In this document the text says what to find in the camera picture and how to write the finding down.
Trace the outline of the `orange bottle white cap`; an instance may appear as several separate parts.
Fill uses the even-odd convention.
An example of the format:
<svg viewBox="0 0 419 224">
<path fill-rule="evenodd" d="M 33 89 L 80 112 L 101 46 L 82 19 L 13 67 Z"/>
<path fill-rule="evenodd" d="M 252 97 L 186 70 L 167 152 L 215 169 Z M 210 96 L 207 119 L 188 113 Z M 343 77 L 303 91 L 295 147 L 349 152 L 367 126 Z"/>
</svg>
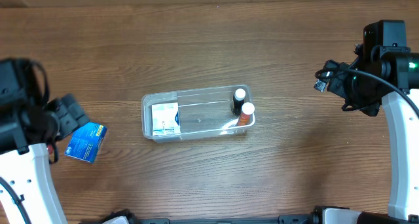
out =
<svg viewBox="0 0 419 224">
<path fill-rule="evenodd" d="M 242 105 L 241 108 L 241 113 L 240 116 L 238 118 L 238 126 L 245 126 L 249 123 L 252 115 L 255 112 L 255 106 L 250 103 L 250 102 L 246 102 Z"/>
</svg>

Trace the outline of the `clear plastic container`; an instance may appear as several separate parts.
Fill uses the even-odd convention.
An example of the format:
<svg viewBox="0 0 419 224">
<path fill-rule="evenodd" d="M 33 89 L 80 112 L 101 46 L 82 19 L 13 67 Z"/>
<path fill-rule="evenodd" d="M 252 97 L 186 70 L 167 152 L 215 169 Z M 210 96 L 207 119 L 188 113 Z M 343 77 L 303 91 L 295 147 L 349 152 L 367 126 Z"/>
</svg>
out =
<svg viewBox="0 0 419 224">
<path fill-rule="evenodd" d="M 241 134 L 251 128 L 255 122 L 252 115 L 249 123 L 238 126 L 239 116 L 231 111 L 232 96 L 236 89 L 246 91 L 245 102 L 252 102 L 251 88 L 246 84 L 196 88 L 146 94 L 141 100 L 142 130 L 145 138 L 157 143 L 199 140 L 230 134 Z M 179 106 L 180 134 L 165 136 L 152 135 L 151 106 L 160 103 L 174 103 Z"/>
</svg>

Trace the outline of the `blue medicine box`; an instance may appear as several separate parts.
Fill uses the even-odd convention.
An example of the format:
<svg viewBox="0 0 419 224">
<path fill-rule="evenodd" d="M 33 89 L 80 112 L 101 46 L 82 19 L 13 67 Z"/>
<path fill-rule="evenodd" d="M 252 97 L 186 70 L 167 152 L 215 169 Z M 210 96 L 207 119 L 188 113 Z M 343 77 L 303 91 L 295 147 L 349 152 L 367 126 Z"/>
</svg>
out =
<svg viewBox="0 0 419 224">
<path fill-rule="evenodd" d="M 88 122 L 74 131 L 64 154 L 74 159 L 94 163 L 106 133 L 106 126 Z"/>
</svg>

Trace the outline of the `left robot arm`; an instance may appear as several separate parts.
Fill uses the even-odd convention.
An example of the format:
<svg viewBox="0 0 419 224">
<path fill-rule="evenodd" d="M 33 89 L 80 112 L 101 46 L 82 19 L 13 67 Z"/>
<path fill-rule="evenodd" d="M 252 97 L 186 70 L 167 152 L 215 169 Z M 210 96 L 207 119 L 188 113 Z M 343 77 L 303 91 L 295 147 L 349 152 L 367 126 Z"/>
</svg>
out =
<svg viewBox="0 0 419 224">
<path fill-rule="evenodd" d="M 10 223 L 66 223 L 50 166 L 57 141 L 90 119 L 72 94 L 51 100 L 37 70 L 46 76 L 34 60 L 1 60 L 1 205 Z"/>
</svg>

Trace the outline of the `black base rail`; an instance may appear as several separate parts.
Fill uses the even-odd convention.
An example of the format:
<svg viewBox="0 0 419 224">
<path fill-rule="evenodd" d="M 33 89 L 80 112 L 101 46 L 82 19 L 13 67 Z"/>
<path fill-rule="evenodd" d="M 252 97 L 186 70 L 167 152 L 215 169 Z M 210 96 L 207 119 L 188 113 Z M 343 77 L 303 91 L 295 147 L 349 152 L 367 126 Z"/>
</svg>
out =
<svg viewBox="0 0 419 224">
<path fill-rule="evenodd" d="M 232 219 L 180 219 L 168 218 L 140 219 L 129 209 L 112 212 L 99 220 L 83 220 L 80 224 L 287 224 L 287 223 L 311 223 L 311 214 L 279 215 L 278 217 L 247 217 Z"/>
</svg>

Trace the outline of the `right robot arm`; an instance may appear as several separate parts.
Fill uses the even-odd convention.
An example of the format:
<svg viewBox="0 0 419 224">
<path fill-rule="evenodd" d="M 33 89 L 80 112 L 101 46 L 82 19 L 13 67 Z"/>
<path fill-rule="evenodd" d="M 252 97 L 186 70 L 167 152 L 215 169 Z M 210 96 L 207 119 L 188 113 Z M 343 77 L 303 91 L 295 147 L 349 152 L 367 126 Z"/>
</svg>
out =
<svg viewBox="0 0 419 224">
<path fill-rule="evenodd" d="M 350 63 L 325 62 L 314 88 L 344 99 L 343 111 L 375 117 L 384 110 L 389 130 L 391 189 L 388 212 L 316 206 L 307 223 L 418 222 L 418 53 L 407 46 L 405 22 L 380 20 L 363 29 Z"/>
</svg>

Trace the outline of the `white medicine box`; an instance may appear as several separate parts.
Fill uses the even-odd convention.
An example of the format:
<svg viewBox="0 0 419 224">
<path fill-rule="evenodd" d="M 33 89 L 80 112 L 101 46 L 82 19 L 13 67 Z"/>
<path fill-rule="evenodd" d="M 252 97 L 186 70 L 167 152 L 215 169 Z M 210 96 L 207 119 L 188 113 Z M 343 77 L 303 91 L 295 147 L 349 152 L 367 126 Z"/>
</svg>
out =
<svg viewBox="0 0 419 224">
<path fill-rule="evenodd" d="M 151 106 L 152 135 L 165 136 L 180 134 L 179 106 L 174 103 L 160 103 Z"/>
</svg>

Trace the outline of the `black bottle white cap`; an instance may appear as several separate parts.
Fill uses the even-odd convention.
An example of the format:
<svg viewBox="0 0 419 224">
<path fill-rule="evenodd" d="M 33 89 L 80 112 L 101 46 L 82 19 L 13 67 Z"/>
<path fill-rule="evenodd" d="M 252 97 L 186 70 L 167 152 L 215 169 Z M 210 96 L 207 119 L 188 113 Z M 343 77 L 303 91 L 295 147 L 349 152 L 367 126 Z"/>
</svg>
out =
<svg viewBox="0 0 419 224">
<path fill-rule="evenodd" d="M 246 91 L 243 88 L 238 88 L 235 90 L 232 101 L 231 101 L 231 111 L 235 115 L 240 115 L 242 111 L 242 106 L 245 103 Z"/>
</svg>

